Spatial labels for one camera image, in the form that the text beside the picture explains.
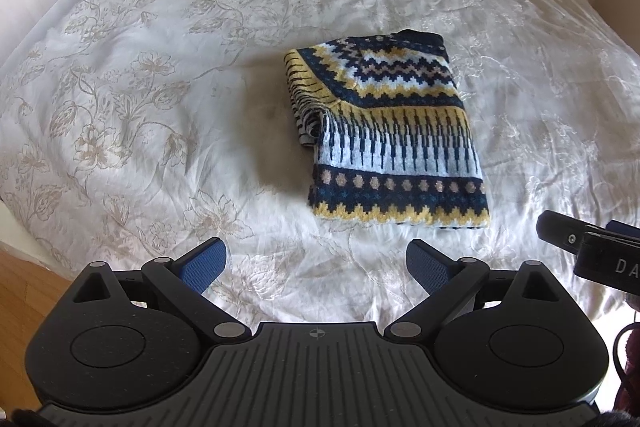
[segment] white duvet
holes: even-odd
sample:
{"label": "white duvet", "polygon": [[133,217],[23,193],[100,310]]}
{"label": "white duvet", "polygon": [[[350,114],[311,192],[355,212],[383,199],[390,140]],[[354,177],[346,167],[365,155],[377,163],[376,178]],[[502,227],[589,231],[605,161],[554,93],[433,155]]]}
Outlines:
{"label": "white duvet", "polygon": [[[488,229],[324,221],[306,204],[284,52],[405,28],[445,38]],[[0,196],[61,270],[222,237],[207,296],[252,327],[384,327],[424,297],[404,267],[415,237],[496,268],[541,259],[593,317],[621,296],[574,278],[534,226],[546,208],[638,222],[639,62],[585,0],[83,0],[1,81]]]}

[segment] cable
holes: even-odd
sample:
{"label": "cable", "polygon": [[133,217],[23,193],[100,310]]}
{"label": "cable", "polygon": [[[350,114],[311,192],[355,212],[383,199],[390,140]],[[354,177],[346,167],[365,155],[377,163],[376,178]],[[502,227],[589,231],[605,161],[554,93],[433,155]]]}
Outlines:
{"label": "cable", "polygon": [[626,374],[625,370],[622,369],[622,364],[620,363],[620,357],[618,356],[618,344],[620,343],[620,339],[622,335],[624,335],[627,331],[633,331],[640,329],[640,323],[632,323],[620,330],[620,333],[617,334],[616,340],[613,342],[613,367],[616,368],[616,373],[618,374],[618,378],[620,378],[620,382],[622,386],[625,388],[627,394],[629,395],[629,399],[634,404],[640,404],[640,400],[638,400],[638,393],[636,393],[635,388],[629,378],[629,375]]}

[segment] red object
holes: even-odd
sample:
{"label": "red object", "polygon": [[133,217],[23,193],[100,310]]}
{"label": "red object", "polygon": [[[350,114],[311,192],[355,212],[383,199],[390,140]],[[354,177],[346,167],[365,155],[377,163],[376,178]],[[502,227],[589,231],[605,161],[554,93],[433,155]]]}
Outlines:
{"label": "red object", "polygon": [[626,341],[626,369],[625,373],[631,387],[636,391],[636,396],[629,396],[623,385],[620,386],[614,409],[627,411],[632,416],[640,416],[640,403],[638,394],[640,391],[640,330],[631,331],[629,340]]}

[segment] folded sweater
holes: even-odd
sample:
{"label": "folded sweater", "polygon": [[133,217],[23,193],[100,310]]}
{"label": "folded sweater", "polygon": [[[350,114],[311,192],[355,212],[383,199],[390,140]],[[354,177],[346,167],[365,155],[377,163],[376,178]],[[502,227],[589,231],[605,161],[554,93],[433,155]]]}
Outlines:
{"label": "folded sweater", "polygon": [[483,227],[478,154],[440,35],[349,37],[285,56],[318,216]]}

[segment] yellow zigzag pattern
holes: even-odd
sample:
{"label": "yellow zigzag pattern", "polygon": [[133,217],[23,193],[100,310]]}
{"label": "yellow zigzag pattern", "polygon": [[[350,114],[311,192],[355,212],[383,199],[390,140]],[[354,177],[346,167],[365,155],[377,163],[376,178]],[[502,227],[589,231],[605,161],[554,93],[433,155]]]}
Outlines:
{"label": "yellow zigzag pattern", "polygon": [[389,205],[386,212],[382,212],[380,207],[374,205],[370,212],[366,212],[359,204],[353,212],[348,212],[346,206],[339,203],[336,209],[329,210],[329,205],[322,201],[313,207],[313,213],[316,216],[325,217],[327,219],[358,219],[360,221],[377,221],[386,223],[388,221],[411,223],[421,223],[425,225],[439,225],[443,227],[486,227],[489,225],[489,212],[484,208],[480,215],[476,214],[472,208],[468,209],[464,214],[458,207],[454,207],[451,212],[447,213],[441,206],[437,207],[434,212],[428,208],[424,208],[420,212],[408,204],[403,211],[399,210],[394,204]]}
{"label": "yellow zigzag pattern", "polygon": [[292,91],[302,90],[307,96],[315,99],[319,105],[331,111],[331,113],[338,118],[343,116],[351,120],[351,117],[353,117],[358,123],[366,122],[371,126],[375,123],[379,127],[382,127],[385,123],[391,124],[392,120],[395,119],[400,124],[400,133],[403,136],[406,133],[403,124],[404,115],[409,119],[412,128],[415,126],[415,121],[417,120],[419,125],[423,128],[428,128],[431,134],[436,134],[434,125],[437,121],[441,124],[446,124],[447,118],[449,118],[449,121],[453,125],[454,134],[457,133],[456,121],[459,121],[464,129],[463,133],[468,136],[469,124],[464,109],[453,105],[441,107],[403,105],[398,107],[361,108],[337,98],[313,71],[309,69],[297,51],[290,51],[285,61],[287,68],[294,66],[303,70],[303,73],[293,73],[289,75],[290,89]]}
{"label": "yellow zigzag pattern", "polygon": [[[418,94],[420,96],[438,96],[443,93],[447,96],[457,95],[456,88],[453,86],[429,86],[428,84],[424,84],[422,86],[407,86],[405,84],[398,84],[397,86],[389,86],[386,84],[368,84],[366,86],[361,86],[351,76],[349,71],[341,65],[340,61],[336,59],[329,51],[327,51],[322,46],[312,46],[312,49],[314,50],[314,55],[320,58],[322,64],[324,64],[327,69],[334,74],[334,79],[337,82],[343,83],[345,87],[347,87],[347,89],[356,91],[360,97],[367,96],[368,94],[372,94],[374,98],[380,98],[384,94],[386,94],[390,98],[395,98],[398,95],[409,96],[411,94]],[[300,54],[296,50],[292,50],[289,52],[289,54],[293,53],[297,55],[296,58],[302,61],[303,67],[311,72],[304,59],[300,57]],[[363,68],[363,71],[365,73],[368,73],[369,71],[375,71],[376,73],[385,73],[387,71],[385,69],[385,66],[380,66],[380,68],[381,70],[378,71],[375,65],[365,66]],[[397,73],[398,71],[402,71],[404,73],[413,71],[418,75],[426,74],[426,76],[435,76],[435,73],[423,70],[422,68],[415,68],[415,66],[411,64],[408,64],[404,67],[393,66],[391,68],[388,68],[388,72],[390,74]]]}
{"label": "yellow zigzag pattern", "polygon": [[362,50],[360,55],[364,57],[372,57],[374,60],[378,62],[395,62],[396,60],[416,60],[420,59],[422,54],[415,50],[410,50],[409,48],[398,48],[397,46],[393,46],[390,51],[374,51],[374,50]]}

